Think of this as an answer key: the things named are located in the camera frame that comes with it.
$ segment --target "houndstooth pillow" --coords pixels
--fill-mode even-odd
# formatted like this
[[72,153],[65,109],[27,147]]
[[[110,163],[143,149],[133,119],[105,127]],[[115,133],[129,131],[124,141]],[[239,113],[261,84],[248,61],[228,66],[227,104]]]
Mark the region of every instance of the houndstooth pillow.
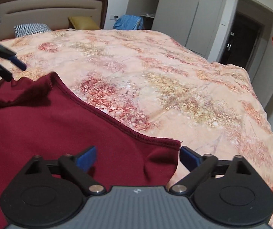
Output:
[[52,31],[47,24],[42,23],[21,24],[14,26],[14,30],[16,38],[35,33],[44,33]]

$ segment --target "bed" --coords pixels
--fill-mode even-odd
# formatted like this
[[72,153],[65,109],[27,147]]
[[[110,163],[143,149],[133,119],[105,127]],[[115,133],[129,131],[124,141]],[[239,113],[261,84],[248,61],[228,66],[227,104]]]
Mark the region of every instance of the bed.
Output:
[[[55,71],[81,100],[142,134],[220,159],[243,155],[273,191],[273,132],[247,72],[209,63],[155,31],[68,29],[72,15],[92,16],[103,28],[107,6],[107,0],[0,0],[1,44],[28,68],[0,63],[15,79]],[[13,27],[22,23],[45,23],[53,32],[14,39]],[[179,163],[168,186],[187,173]]]

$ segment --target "metal screw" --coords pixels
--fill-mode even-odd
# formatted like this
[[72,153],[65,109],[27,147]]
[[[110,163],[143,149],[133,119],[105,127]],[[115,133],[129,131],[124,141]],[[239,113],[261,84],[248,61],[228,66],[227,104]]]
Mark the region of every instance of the metal screw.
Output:
[[177,184],[172,187],[172,190],[176,193],[183,193],[187,190],[187,187],[181,184]]
[[93,193],[100,193],[104,190],[104,187],[98,184],[89,187],[89,190]]

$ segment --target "yellow pillow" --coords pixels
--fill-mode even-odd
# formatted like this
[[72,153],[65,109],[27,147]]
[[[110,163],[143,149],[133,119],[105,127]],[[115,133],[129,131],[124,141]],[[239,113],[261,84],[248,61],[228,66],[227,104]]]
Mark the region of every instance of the yellow pillow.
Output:
[[73,16],[68,19],[77,30],[100,30],[100,27],[89,16]]

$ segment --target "pillow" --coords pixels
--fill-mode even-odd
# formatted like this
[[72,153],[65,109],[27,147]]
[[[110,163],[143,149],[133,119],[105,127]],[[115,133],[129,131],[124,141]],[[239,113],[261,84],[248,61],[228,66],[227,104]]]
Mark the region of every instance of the pillow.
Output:
[[14,26],[14,30],[15,30],[16,38],[35,34],[35,33],[44,33],[44,32],[52,31],[47,24],[42,24],[42,23],[20,24],[20,25]]
[[73,27],[77,30],[100,30],[100,27],[88,16],[68,17]]

